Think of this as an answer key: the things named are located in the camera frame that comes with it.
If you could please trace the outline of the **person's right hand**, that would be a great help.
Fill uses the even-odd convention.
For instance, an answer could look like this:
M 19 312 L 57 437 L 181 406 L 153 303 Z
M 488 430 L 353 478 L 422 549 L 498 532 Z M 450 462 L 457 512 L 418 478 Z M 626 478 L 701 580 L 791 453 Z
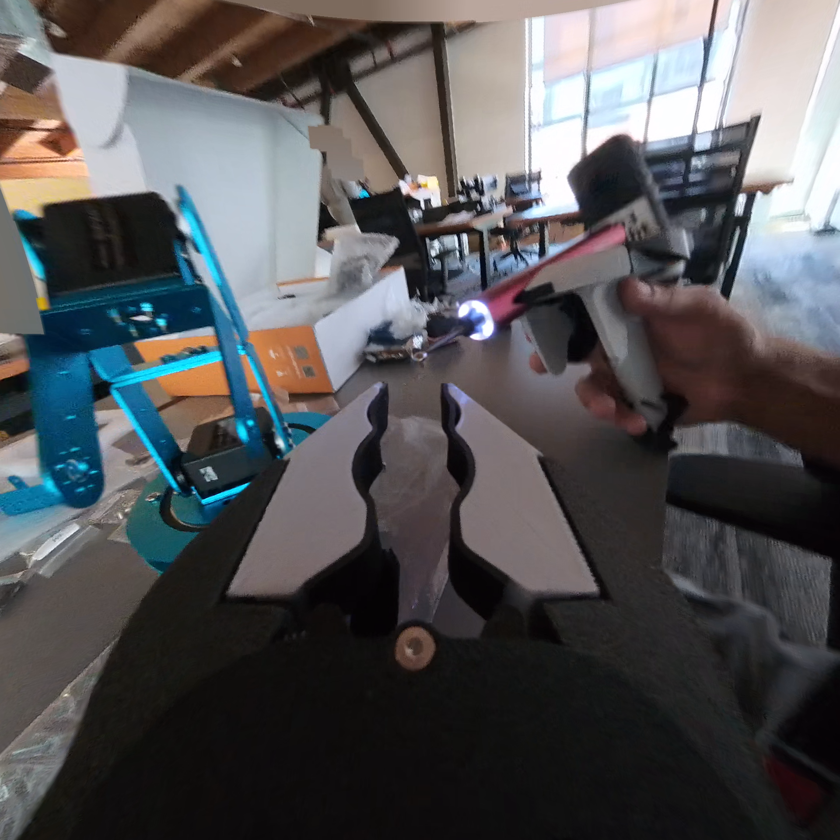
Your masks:
M 628 278 L 618 291 L 625 310 L 645 328 L 665 390 L 687 402 L 680 422 L 736 422 L 744 382 L 762 349 L 758 330 L 705 287 L 665 287 Z M 586 361 L 590 372 L 574 388 L 580 403 L 596 419 L 642 436 L 648 425 L 629 406 L 602 347 Z

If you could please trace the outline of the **white cardboard box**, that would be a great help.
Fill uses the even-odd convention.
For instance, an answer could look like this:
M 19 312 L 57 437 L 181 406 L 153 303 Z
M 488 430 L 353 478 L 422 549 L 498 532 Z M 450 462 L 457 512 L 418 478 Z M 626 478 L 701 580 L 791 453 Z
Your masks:
M 61 109 L 95 197 L 183 186 L 273 389 L 336 393 L 370 331 L 409 304 L 403 268 L 333 294 L 318 265 L 314 114 L 95 59 L 57 56 Z

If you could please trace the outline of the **pile of small hardware bags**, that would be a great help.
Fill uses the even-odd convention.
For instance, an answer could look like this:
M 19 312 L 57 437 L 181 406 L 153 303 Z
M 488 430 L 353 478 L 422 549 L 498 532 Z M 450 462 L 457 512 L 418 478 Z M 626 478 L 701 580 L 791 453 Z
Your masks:
M 138 499 L 137 490 L 126 490 L 25 542 L 17 540 L 16 548 L 9 542 L 2 551 L 2 593 L 23 587 L 33 578 L 49 579 L 77 561 L 125 551 L 128 519 Z

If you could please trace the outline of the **black mesh office chair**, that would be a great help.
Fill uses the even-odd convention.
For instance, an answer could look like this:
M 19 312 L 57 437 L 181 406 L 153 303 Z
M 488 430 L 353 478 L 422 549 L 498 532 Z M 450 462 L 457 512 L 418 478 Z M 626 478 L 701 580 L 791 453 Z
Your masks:
M 685 278 L 729 299 L 757 192 L 746 171 L 761 116 L 702 133 L 648 141 L 644 156 L 668 215 L 689 231 Z

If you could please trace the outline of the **large clear plastic bag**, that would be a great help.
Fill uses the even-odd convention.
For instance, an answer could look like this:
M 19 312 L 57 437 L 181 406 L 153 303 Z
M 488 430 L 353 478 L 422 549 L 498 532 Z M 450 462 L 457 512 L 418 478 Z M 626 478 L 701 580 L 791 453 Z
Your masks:
M 391 417 L 372 496 L 401 564 L 399 617 L 434 617 L 448 579 L 448 506 L 439 422 Z M 114 528 L 78 533 L 51 576 L 35 572 L 2 610 L 2 838 L 14 838 L 67 756 L 104 664 L 154 575 Z

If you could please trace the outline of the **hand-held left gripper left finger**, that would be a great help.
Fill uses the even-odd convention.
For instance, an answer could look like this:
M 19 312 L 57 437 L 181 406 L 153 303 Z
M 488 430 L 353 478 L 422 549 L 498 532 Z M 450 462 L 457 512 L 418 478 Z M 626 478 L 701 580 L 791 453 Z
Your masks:
M 296 447 L 226 590 L 274 602 L 300 623 L 337 607 L 361 636 L 397 624 L 400 567 L 382 544 L 371 489 L 383 471 L 389 388 L 369 387 Z

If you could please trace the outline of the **red screwdriver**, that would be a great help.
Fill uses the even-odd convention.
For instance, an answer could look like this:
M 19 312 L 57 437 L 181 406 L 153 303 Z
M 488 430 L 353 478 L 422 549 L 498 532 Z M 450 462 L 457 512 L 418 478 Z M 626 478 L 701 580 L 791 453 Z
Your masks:
M 455 325 L 441 337 L 429 339 L 423 355 L 458 338 L 485 341 L 530 309 L 566 295 L 582 295 L 629 276 L 627 226 L 614 223 L 593 229 L 573 240 L 561 253 L 541 258 L 494 287 L 461 301 Z

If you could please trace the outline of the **bubble wrap bundle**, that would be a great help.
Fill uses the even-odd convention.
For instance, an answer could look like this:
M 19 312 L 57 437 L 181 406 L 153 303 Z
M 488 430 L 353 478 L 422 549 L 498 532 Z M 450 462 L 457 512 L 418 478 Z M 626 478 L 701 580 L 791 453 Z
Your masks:
M 371 288 L 400 240 L 388 234 L 347 234 L 332 246 L 329 294 L 350 298 Z

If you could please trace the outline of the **office window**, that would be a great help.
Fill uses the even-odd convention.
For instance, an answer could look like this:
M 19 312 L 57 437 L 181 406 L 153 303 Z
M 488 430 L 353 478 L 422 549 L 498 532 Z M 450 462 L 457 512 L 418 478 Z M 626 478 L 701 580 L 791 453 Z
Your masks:
M 616 134 L 658 142 L 723 124 L 747 3 L 632 1 L 528 21 L 528 164 L 548 204 Z

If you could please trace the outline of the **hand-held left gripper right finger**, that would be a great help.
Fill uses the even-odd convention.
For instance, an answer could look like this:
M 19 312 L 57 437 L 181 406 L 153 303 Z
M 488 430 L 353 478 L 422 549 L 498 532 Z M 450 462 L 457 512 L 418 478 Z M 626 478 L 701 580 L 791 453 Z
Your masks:
M 548 605 L 598 602 L 602 582 L 544 456 L 456 385 L 441 386 L 450 512 L 448 578 L 489 623 L 500 608 L 537 627 Z

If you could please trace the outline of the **blue toy robot arm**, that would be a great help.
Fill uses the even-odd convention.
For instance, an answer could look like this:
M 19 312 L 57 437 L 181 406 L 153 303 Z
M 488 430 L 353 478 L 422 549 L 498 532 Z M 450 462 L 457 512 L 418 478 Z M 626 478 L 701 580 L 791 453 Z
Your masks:
M 58 497 L 56 506 L 92 508 L 102 497 L 95 373 L 159 470 L 127 533 L 163 573 L 259 473 L 329 417 L 284 416 L 183 186 L 175 208 L 143 192 L 55 203 L 41 216 L 16 211 L 13 219 L 47 293 L 41 332 L 24 336 L 38 484 Z M 215 363 L 233 414 L 198 424 L 183 448 L 145 386 Z

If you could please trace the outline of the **silver antistatic bag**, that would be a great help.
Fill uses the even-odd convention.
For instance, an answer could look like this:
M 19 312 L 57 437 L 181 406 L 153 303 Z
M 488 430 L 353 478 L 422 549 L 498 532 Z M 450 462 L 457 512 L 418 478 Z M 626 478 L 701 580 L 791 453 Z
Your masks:
M 425 329 L 397 336 L 392 321 L 384 321 L 373 327 L 362 349 L 364 361 L 371 364 L 390 362 L 423 362 L 427 357 L 427 334 Z

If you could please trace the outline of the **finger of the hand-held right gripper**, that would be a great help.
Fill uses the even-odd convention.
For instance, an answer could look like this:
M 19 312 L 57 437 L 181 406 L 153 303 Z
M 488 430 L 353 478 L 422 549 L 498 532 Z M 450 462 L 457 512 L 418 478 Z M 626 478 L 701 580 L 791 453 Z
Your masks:
M 535 266 L 532 278 L 522 290 L 522 304 L 534 306 L 592 286 L 621 280 L 631 272 L 631 256 L 624 246 L 590 254 L 564 251 Z
M 585 358 L 585 308 L 580 301 L 549 301 L 527 313 L 528 334 L 547 373 L 561 375 Z

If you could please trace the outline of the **wooden desk with clutter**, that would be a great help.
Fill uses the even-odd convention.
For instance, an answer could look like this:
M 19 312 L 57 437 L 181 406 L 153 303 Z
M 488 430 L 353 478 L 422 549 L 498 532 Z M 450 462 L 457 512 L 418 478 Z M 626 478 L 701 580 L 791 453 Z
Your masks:
M 429 209 L 441 207 L 450 212 L 454 210 L 454 201 L 447 198 L 435 175 L 413 176 L 405 173 L 396 186 L 403 195 L 405 205 L 411 212 L 425 212 Z

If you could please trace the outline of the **clear plastic wrap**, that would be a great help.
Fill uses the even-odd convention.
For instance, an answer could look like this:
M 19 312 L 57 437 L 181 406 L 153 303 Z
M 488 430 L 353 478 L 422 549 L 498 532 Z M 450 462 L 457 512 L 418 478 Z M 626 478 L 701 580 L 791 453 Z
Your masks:
M 436 311 L 436 302 L 428 303 L 419 298 L 398 301 L 388 309 L 386 331 L 396 341 L 406 340 L 425 331 L 430 315 Z

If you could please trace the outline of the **person's right forearm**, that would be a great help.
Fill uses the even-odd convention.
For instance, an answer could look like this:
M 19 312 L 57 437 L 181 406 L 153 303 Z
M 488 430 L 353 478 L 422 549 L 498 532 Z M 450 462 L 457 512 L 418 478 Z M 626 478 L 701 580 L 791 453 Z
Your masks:
M 839 467 L 839 359 L 786 339 L 764 337 L 746 374 L 740 419 Z

